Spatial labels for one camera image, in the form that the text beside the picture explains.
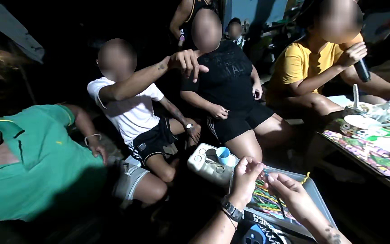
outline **plastic cup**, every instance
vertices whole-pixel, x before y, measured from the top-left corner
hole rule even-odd
[[[216,150],[216,156],[218,157],[218,161],[222,165],[228,165],[230,161],[230,149],[226,147],[220,147]]]

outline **woman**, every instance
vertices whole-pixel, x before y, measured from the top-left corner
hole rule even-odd
[[[322,116],[340,111],[343,107],[321,94],[323,86],[337,75],[348,85],[358,84],[360,90],[371,94],[361,96],[362,102],[386,102],[384,99],[390,99],[390,83],[373,73],[371,81],[364,83],[353,66],[367,55],[365,43],[356,43],[345,51],[338,44],[358,35],[361,26],[354,18],[362,18],[359,7],[353,0],[325,1],[325,6],[321,2],[310,1],[307,8],[303,7],[306,10],[297,24],[306,30],[306,36],[289,45],[278,57],[267,89],[269,104],[303,108]]]
[[[181,3],[174,13],[174,17],[169,25],[169,30],[180,40],[182,29],[184,32],[183,49],[196,49],[192,40],[192,22],[198,10],[209,8],[218,13],[218,4],[216,0],[181,0]]]
[[[276,146],[290,137],[290,125],[257,102],[263,93],[257,70],[234,42],[220,42],[218,16],[201,9],[193,26],[194,43],[204,53],[198,63],[209,72],[200,73],[198,82],[184,79],[181,97],[204,110],[210,130],[233,154],[261,161],[257,138],[263,148]]]

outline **bracelet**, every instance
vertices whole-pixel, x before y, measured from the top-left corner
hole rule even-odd
[[[99,136],[99,141],[102,139],[102,135],[100,135],[100,134],[94,134],[94,135],[91,135],[91,136]],[[85,138],[84,138],[85,145],[88,146],[87,138],[91,137],[91,136],[85,136]]]
[[[225,215],[228,217],[228,219],[230,219],[231,224],[233,225],[234,229],[237,230],[237,227],[234,225],[233,220],[232,220],[231,217],[230,217],[230,214],[225,210],[225,208],[221,208],[221,210],[222,210],[222,212],[225,213]]]

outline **blue wall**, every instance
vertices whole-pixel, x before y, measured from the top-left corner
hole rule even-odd
[[[225,5],[224,30],[228,22],[239,18],[253,23],[271,23],[284,17],[287,0],[227,0]]]

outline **wristwatch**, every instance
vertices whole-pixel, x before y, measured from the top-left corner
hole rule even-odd
[[[228,201],[227,197],[224,197],[221,201],[222,210],[228,215],[230,219],[235,222],[240,222],[243,216],[243,212],[239,211],[236,207],[234,207],[230,201]]]

